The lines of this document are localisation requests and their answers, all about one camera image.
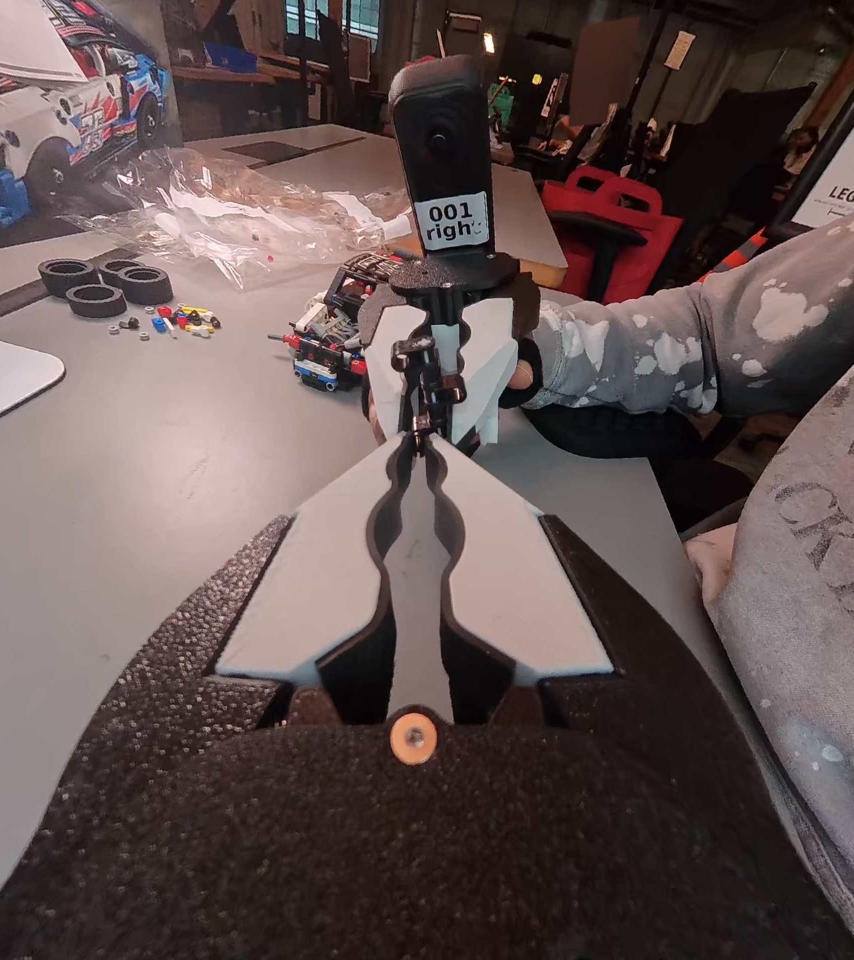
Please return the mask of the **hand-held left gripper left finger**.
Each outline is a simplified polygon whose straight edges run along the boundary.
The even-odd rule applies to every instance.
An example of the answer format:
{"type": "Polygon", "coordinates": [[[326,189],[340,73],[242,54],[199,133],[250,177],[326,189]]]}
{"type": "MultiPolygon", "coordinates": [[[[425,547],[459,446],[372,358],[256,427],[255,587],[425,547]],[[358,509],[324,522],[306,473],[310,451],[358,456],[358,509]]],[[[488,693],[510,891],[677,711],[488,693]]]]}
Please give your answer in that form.
{"type": "Polygon", "coordinates": [[[406,488],[407,436],[396,435],[305,501],[253,589],[216,674],[319,683],[324,656],[374,623],[406,488]]]}

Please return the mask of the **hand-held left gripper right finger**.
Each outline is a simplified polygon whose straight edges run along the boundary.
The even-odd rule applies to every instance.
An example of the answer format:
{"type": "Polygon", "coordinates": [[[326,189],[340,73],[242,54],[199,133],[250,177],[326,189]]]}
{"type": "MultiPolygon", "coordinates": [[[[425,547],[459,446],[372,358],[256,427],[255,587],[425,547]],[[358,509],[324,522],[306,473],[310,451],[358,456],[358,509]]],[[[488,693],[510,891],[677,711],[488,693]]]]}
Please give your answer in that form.
{"type": "Polygon", "coordinates": [[[517,681],[610,674],[612,662],[546,534],[544,514],[444,438],[428,438],[434,531],[453,626],[517,681]]]}

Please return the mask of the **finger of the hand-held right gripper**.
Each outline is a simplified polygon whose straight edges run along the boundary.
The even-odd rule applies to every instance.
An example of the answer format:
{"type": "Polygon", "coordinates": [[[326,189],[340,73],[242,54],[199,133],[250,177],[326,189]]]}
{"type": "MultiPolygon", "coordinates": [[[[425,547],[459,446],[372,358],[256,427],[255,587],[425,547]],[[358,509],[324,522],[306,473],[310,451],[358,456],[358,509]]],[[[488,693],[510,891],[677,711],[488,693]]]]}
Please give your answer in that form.
{"type": "Polygon", "coordinates": [[[486,298],[461,313],[461,324],[469,333],[458,352],[466,398],[453,406],[449,428],[449,440],[461,452],[498,440],[500,398],[518,362],[513,320],[514,302],[509,297],[486,298]]]}
{"type": "Polygon", "coordinates": [[[392,366],[396,342],[407,341],[425,321],[425,312],[414,306],[385,307],[371,344],[366,348],[370,398],[377,423],[386,440],[401,432],[407,381],[392,366]]]}

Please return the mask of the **black toy connector assembly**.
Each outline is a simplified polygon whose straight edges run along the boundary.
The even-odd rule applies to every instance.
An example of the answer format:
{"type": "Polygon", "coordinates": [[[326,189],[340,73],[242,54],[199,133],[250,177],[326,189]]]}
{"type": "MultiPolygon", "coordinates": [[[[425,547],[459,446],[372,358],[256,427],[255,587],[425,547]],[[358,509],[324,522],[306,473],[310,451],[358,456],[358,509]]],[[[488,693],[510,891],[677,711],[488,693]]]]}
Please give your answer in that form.
{"type": "Polygon", "coordinates": [[[450,439],[454,408],[466,400],[466,386],[459,373],[443,373],[432,336],[421,334],[397,341],[390,354],[390,365],[405,381],[400,430],[412,436],[415,454],[424,457],[431,436],[450,439]]]}

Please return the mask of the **person's right forearm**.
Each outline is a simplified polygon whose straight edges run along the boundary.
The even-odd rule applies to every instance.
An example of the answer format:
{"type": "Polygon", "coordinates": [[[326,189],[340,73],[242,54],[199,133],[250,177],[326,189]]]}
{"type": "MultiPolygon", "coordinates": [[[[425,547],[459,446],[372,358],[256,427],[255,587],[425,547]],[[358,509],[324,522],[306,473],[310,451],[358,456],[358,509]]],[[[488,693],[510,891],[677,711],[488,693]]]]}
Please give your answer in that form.
{"type": "Polygon", "coordinates": [[[522,405],[748,417],[854,408],[854,213],[702,282],[546,302],[522,405]]]}

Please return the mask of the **person's right hand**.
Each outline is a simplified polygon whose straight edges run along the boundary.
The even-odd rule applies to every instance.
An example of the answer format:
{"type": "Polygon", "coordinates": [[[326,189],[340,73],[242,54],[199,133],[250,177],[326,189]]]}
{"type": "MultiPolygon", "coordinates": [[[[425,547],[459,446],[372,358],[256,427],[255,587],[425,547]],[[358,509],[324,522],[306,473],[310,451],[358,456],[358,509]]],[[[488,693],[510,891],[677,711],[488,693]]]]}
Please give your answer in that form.
{"type": "Polygon", "coordinates": [[[515,409],[532,402],[543,387],[540,350],[532,337],[518,341],[517,365],[498,400],[501,409],[515,409]]]}

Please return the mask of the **partly built toy car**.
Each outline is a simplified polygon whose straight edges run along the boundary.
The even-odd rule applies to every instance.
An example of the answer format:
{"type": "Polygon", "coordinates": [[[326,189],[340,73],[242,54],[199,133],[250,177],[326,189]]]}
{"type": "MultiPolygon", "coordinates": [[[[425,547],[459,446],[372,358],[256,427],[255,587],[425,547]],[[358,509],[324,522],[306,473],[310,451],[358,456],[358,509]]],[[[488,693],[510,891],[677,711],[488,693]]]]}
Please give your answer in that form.
{"type": "Polygon", "coordinates": [[[361,306],[390,282],[401,264],[418,259],[405,250],[352,257],[339,267],[329,289],[311,298],[288,333],[268,335],[288,349],[299,382],[327,393],[361,384],[366,373],[359,333],[361,306]]]}

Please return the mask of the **heap of clear plastic bags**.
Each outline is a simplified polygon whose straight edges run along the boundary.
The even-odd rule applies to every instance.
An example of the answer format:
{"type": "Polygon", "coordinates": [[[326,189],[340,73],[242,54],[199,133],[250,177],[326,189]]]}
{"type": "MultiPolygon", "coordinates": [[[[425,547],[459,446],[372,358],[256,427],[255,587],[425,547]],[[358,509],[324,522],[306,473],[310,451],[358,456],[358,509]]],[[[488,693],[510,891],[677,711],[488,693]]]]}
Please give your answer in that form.
{"type": "Polygon", "coordinates": [[[383,252],[415,231],[404,187],[320,191],[186,148],[147,150],[111,167],[55,214],[240,291],[383,252]]]}

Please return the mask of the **heap of small coloured parts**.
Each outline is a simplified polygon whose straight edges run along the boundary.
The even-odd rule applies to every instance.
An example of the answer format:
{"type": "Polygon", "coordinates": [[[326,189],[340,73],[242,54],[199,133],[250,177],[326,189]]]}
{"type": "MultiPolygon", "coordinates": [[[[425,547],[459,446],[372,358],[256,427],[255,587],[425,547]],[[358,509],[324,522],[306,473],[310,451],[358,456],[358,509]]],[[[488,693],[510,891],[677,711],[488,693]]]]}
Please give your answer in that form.
{"type": "Polygon", "coordinates": [[[142,342],[151,337],[176,339],[180,331],[201,339],[212,338],[222,329],[222,321],[214,313],[181,304],[171,306],[144,306],[140,314],[122,317],[108,326],[111,336],[130,334],[142,342]]]}

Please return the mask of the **person's grey sweatshirt torso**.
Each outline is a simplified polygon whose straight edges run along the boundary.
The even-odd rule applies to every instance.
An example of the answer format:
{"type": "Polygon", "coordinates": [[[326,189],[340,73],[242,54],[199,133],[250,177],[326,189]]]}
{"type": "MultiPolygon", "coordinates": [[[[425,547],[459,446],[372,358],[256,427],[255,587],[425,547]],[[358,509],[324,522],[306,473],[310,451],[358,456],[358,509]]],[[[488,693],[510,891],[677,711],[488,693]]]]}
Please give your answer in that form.
{"type": "Polygon", "coordinates": [[[707,610],[776,758],[774,794],[854,936],[854,364],[773,456],[707,610]]]}

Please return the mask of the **toy set box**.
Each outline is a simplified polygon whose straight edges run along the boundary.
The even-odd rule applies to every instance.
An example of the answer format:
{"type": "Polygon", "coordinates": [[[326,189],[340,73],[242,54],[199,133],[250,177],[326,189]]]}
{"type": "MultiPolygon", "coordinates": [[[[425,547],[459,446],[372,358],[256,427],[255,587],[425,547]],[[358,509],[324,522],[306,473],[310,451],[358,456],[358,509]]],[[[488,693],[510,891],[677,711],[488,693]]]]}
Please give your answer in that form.
{"type": "Polygon", "coordinates": [[[75,234],[64,201],[183,142],[162,2],[41,3],[86,78],[0,75],[0,248],[75,234]]]}

